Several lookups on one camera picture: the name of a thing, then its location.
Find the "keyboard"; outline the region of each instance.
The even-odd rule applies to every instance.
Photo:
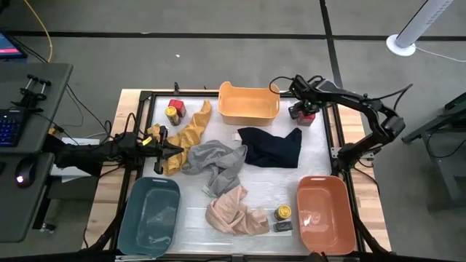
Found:
[[[15,147],[20,141],[25,122],[21,108],[0,109],[0,147]]]

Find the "gray floor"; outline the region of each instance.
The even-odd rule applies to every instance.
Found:
[[[0,16],[0,27],[40,30],[22,1],[13,2]],[[389,35],[400,31],[422,2],[327,0],[327,6],[334,34]],[[324,33],[317,0],[31,0],[31,4],[55,31]],[[466,2],[454,1],[426,35],[464,36],[465,12]],[[47,55],[45,38],[21,39]],[[114,118],[123,88],[172,87],[177,81],[182,87],[217,89],[226,80],[257,87],[274,76],[294,74],[333,78],[323,40],[53,38],[53,43],[54,61],[74,65],[70,84],[100,119]],[[418,45],[466,59],[466,42]],[[396,57],[383,41],[337,41],[336,54],[348,90],[375,97],[414,84],[398,106],[407,124],[403,134],[428,121],[444,103],[466,90],[463,63],[422,52]],[[279,84],[285,88],[288,83]],[[55,120],[59,124],[79,121],[68,98]],[[79,137],[101,129],[86,115],[84,126],[69,132]],[[420,141],[407,146],[397,140],[376,157],[376,179],[392,248],[402,255],[463,261],[466,210],[428,213],[426,205],[442,193],[441,182],[431,169]],[[62,201],[61,212],[52,209],[57,215],[51,217],[59,226],[55,236],[30,233],[24,243],[0,245],[0,256],[78,250],[90,204],[83,204],[81,210],[69,208],[73,204]],[[40,241],[47,245],[33,244]]]

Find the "yellow bin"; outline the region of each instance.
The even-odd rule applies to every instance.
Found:
[[[279,92],[275,84],[272,89]],[[278,115],[280,96],[269,88],[233,87],[224,82],[218,94],[218,111],[226,124],[263,127]]]

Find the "pink fabric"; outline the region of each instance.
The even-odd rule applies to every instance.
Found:
[[[269,221],[262,208],[252,211],[241,203],[248,190],[237,186],[213,200],[205,213],[205,219],[215,229],[233,235],[257,235],[269,231]]]

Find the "monitor screen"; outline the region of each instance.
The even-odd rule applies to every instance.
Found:
[[[20,58],[24,57],[24,55],[10,40],[0,33],[0,59],[15,57]]]

